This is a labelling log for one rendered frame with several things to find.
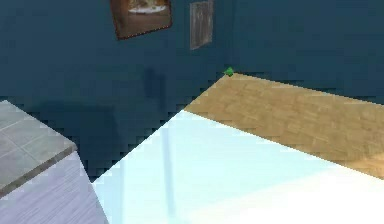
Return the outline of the grey tiled top cabinet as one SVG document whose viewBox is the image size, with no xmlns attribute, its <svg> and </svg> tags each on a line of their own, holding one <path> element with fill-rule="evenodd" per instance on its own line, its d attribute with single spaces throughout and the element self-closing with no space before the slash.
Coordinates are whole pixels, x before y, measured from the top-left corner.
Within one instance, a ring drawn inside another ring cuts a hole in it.
<svg viewBox="0 0 384 224">
<path fill-rule="evenodd" d="M 0 224 L 109 224 L 77 146 L 0 102 Z"/>
</svg>

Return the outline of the grey framed wall picture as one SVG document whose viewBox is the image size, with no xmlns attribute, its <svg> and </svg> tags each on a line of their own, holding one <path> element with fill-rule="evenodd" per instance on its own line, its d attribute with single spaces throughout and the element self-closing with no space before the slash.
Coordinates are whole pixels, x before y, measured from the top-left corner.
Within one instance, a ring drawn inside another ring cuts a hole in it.
<svg viewBox="0 0 384 224">
<path fill-rule="evenodd" d="M 212 41 L 214 1 L 190 4 L 190 49 L 198 49 Z"/>
</svg>

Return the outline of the brown framed wall picture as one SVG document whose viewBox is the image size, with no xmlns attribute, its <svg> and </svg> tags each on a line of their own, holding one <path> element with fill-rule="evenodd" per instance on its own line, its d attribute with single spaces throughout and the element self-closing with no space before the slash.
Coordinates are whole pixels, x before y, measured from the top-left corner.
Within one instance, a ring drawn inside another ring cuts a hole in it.
<svg viewBox="0 0 384 224">
<path fill-rule="evenodd" d="M 109 0 L 115 34 L 124 40 L 169 28 L 170 0 Z"/>
</svg>

